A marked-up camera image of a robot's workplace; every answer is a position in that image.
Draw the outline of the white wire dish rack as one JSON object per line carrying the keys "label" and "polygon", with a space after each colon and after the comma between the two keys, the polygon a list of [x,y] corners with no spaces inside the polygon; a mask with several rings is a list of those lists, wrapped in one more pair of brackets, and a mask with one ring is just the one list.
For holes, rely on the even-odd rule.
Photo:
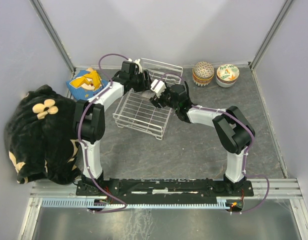
{"label": "white wire dish rack", "polygon": [[[181,82],[183,75],[183,67],[181,66],[147,58],[141,58],[138,62],[142,69],[149,72],[152,80],[159,79],[166,73],[163,80],[167,84]],[[121,98],[112,115],[119,128],[134,129],[162,140],[171,112],[169,107],[156,108],[153,106],[146,98],[146,93],[130,90]]]}

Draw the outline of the white bowl teal leaf pattern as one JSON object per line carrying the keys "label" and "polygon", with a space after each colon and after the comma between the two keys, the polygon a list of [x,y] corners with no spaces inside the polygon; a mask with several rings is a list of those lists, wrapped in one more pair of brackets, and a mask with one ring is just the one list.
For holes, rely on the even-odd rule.
{"label": "white bowl teal leaf pattern", "polygon": [[193,81],[195,85],[197,85],[198,87],[206,87],[210,82],[206,81],[206,82],[198,82],[196,80]]}

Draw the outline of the yellow sun pattern bowl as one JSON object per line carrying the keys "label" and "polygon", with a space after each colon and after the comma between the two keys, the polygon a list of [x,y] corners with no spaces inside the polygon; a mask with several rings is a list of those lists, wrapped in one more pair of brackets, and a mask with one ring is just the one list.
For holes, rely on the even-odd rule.
{"label": "yellow sun pattern bowl", "polygon": [[192,78],[193,78],[193,81],[194,82],[196,82],[196,83],[198,83],[198,84],[201,84],[201,85],[207,85],[207,84],[209,84],[211,81],[212,81],[212,79],[213,79],[213,77],[214,77],[215,75],[213,74],[212,76],[210,76],[209,78],[200,78],[200,77],[198,77],[196,74],[192,74]]}

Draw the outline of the maroon tile pattern bowl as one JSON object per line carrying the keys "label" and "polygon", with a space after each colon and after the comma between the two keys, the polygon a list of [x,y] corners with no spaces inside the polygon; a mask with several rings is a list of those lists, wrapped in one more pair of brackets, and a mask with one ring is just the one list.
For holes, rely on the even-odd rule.
{"label": "maroon tile pattern bowl", "polygon": [[196,74],[199,78],[207,79],[210,76],[215,74],[215,68],[213,65],[206,61],[200,61],[196,63],[193,67],[193,72]]}

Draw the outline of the white bowl red lattice pattern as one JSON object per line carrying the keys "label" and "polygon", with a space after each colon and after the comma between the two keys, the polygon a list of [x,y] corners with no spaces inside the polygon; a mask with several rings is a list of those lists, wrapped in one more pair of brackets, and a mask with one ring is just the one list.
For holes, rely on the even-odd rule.
{"label": "white bowl red lattice pattern", "polygon": [[216,76],[216,79],[219,80],[221,83],[229,85],[229,84],[235,83],[238,78],[226,80],[226,79],[221,79],[220,77]]}

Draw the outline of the plain white ribbed bowl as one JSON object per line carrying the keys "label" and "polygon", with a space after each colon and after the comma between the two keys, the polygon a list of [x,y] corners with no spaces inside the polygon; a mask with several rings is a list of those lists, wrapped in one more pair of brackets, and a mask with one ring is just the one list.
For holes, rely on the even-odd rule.
{"label": "plain white ribbed bowl", "polygon": [[233,86],[236,82],[232,82],[232,83],[224,83],[222,81],[217,80],[216,83],[222,87],[222,88],[229,88],[231,86]]}

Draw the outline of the white bowl orange flower pattern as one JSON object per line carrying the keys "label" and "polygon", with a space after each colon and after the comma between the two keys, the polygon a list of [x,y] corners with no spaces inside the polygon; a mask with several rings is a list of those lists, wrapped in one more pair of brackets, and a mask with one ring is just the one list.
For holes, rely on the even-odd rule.
{"label": "white bowl orange flower pattern", "polygon": [[233,64],[223,64],[218,67],[216,75],[224,82],[233,82],[239,77],[240,70]]}

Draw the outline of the grey striped bowl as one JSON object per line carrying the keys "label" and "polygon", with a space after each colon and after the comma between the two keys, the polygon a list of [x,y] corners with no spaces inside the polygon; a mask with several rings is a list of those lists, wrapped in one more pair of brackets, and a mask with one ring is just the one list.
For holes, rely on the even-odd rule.
{"label": "grey striped bowl", "polygon": [[144,99],[151,99],[153,96],[155,96],[155,93],[150,91],[150,90],[147,90],[147,91],[144,91],[140,94],[140,96]]}

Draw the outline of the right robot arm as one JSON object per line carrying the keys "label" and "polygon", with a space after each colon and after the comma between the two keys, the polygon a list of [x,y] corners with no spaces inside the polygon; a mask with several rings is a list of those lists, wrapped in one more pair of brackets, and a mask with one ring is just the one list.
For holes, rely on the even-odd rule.
{"label": "right robot arm", "polygon": [[236,106],[214,109],[194,104],[186,82],[184,85],[168,85],[155,79],[150,90],[154,94],[150,102],[155,107],[169,107],[182,122],[201,124],[216,130],[221,145],[227,152],[223,189],[230,196],[240,192],[247,178],[245,164],[248,149],[255,139],[255,131],[240,109]]}

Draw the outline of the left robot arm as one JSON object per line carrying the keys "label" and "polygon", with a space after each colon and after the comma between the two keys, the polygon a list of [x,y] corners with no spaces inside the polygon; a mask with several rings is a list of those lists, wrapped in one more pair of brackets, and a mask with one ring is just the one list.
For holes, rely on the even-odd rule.
{"label": "left robot arm", "polygon": [[130,90],[143,92],[151,87],[148,71],[143,71],[141,60],[123,61],[119,70],[106,87],[87,100],[78,100],[75,106],[73,129],[83,152],[82,182],[93,195],[105,189],[103,168],[100,161],[100,140],[106,129],[105,112]]}

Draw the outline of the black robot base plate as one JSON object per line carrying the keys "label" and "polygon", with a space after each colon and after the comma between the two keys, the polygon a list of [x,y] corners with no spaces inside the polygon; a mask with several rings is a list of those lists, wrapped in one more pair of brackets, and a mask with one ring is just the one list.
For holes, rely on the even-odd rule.
{"label": "black robot base plate", "polygon": [[118,179],[103,180],[100,186],[128,205],[215,204],[217,197],[252,197],[252,183],[203,179]]}

